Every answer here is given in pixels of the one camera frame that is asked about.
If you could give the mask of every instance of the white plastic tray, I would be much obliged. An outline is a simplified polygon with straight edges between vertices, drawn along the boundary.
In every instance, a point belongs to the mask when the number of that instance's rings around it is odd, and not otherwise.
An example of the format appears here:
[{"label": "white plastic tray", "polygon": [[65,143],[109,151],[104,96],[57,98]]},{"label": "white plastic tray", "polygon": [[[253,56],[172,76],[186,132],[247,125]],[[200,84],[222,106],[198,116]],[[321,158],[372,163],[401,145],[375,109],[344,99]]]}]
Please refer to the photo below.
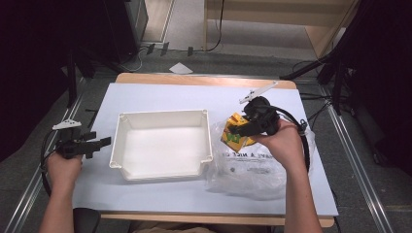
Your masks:
[{"label": "white plastic tray", "polygon": [[126,180],[199,176],[212,160],[206,110],[119,115],[110,167]]}]

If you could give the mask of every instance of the human hand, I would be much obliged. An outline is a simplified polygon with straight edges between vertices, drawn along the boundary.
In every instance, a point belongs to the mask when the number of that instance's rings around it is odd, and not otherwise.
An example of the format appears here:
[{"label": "human hand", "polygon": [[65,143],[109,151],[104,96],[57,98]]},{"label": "human hand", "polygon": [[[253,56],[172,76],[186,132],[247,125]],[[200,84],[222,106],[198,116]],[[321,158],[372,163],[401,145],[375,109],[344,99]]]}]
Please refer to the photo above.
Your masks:
[{"label": "human hand", "polygon": [[82,170],[82,155],[71,159],[63,158],[54,152],[48,158],[48,172],[51,178],[52,192],[71,192]]},{"label": "human hand", "polygon": [[251,138],[266,146],[287,171],[302,167],[305,169],[302,141],[296,125],[283,119],[279,119],[278,125],[279,130],[275,135],[255,135]]}]

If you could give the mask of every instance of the clear plastic bag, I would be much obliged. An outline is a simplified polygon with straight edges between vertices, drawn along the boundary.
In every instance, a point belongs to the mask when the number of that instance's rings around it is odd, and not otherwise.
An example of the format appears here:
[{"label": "clear plastic bag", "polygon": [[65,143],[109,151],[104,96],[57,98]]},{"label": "clear plastic bag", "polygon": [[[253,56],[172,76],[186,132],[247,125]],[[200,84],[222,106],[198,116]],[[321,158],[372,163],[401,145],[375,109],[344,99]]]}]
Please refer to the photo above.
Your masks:
[{"label": "clear plastic bag", "polygon": [[[243,196],[254,200],[275,200],[285,197],[286,171],[259,143],[234,152],[221,142],[225,122],[211,126],[213,162],[206,174],[208,191]],[[314,133],[306,131],[309,150],[315,148]]]}]

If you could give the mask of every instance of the yellow package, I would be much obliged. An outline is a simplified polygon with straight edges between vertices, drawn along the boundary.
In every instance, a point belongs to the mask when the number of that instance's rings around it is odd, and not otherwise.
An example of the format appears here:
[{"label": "yellow package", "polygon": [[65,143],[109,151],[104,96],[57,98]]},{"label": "yellow package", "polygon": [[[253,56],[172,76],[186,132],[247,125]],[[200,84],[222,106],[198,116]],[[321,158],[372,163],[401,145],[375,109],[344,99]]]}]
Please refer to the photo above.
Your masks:
[{"label": "yellow package", "polygon": [[230,130],[228,129],[228,127],[231,125],[239,126],[247,122],[248,121],[244,119],[242,116],[240,116],[237,113],[234,113],[227,120],[226,125],[224,126],[224,131],[221,137],[221,141],[236,152],[241,150],[243,147],[253,145],[255,143],[254,140],[250,139],[249,137],[240,137],[239,134],[232,134],[230,133]]}]

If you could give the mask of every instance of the forearm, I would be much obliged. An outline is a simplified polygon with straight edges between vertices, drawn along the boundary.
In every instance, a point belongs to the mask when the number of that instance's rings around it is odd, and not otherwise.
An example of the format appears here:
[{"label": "forearm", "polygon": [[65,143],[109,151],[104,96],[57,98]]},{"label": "forearm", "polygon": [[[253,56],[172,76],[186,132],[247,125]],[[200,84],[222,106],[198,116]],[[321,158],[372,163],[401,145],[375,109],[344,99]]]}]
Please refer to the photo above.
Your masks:
[{"label": "forearm", "polygon": [[40,233],[74,232],[72,193],[72,190],[53,190],[40,226]]},{"label": "forearm", "polygon": [[287,173],[285,232],[322,232],[306,169]]}]

